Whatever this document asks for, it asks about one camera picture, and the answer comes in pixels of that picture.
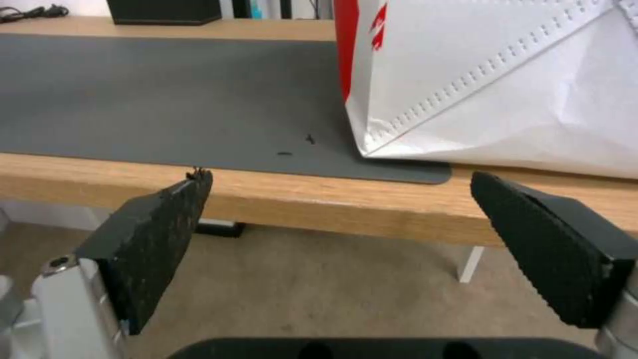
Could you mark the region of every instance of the beige carpet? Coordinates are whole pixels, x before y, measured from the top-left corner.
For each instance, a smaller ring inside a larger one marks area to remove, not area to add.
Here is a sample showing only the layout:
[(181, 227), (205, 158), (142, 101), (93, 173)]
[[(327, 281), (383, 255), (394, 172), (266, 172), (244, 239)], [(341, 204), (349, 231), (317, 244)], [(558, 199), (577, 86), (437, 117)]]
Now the beige carpet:
[[(0, 273), (29, 292), (40, 266), (87, 232), (12, 224)], [(562, 324), (505, 250), (488, 250), (470, 284), (456, 280), (467, 248), (251, 226), (242, 238), (196, 235), (135, 358), (196, 340), (241, 336), (554, 337), (592, 346)]]

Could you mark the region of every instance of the red printed logo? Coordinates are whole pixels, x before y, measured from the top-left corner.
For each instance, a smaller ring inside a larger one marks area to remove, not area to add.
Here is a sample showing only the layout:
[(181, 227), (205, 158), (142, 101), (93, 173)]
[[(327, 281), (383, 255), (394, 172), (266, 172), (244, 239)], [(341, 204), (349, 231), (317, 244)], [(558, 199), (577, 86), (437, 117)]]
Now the red printed logo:
[(379, 11), (376, 13), (375, 20), (372, 21), (370, 27), (370, 33), (372, 30), (376, 30), (375, 37), (372, 38), (372, 49), (377, 51), (383, 45), (383, 31), (385, 30), (385, 13), (388, 8), (388, 3), (385, 3)]

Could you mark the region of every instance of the wooden tabletop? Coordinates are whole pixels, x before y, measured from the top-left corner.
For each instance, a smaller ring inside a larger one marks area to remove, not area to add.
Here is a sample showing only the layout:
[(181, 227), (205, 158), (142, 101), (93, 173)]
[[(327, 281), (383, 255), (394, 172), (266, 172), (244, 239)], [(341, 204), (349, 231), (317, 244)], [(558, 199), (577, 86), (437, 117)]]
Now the wooden tabletop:
[[(252, 38), (333, 41), (329, 21), (222, 20), (198, 27), (114, 26), (110, 19), (41, 19), (0, 33)], [(638, 235), (638, 181), (523, 169), (454, 165), (443, 185), (418, 185), (212, 169), (207, 218), (396, 239), (501, 246), (470, 195), (480, 169), (538, 190), (574, 197)], [(0, 199), (117, 208), (181, 180), (185, 167), (0, 153)]]

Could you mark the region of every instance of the black speaker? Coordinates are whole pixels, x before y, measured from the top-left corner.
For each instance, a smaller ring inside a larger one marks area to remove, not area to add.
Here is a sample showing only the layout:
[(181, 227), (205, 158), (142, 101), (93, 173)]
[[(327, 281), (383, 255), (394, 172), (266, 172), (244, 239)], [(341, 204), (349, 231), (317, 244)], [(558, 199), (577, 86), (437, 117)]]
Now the black speaker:
[(118, 25), (201, 25), (221, 18), (219, 0), (107, 0)]

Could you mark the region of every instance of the desk foot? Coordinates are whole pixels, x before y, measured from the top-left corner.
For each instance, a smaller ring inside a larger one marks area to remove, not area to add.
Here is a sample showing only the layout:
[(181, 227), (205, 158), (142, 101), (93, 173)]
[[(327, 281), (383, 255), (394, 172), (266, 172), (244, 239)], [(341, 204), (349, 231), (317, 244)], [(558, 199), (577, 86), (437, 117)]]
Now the desk foot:
[(485, 247), (472, 247), (468, 260), (465, 262), (463, 269), (459, 273), (459, 282), (469, 283), (472, 280), (474, 271), (477, 269), (477, 265), (479, 265), (481, 256), (483, 256), (483, 251), (485, 251)]
[(209, 236), (238, 238), (244, 232), (245, 226), (245, 223), (231, 222), (229, 220), (202, 218), (195, 228), (195, 233), (208, 234)]

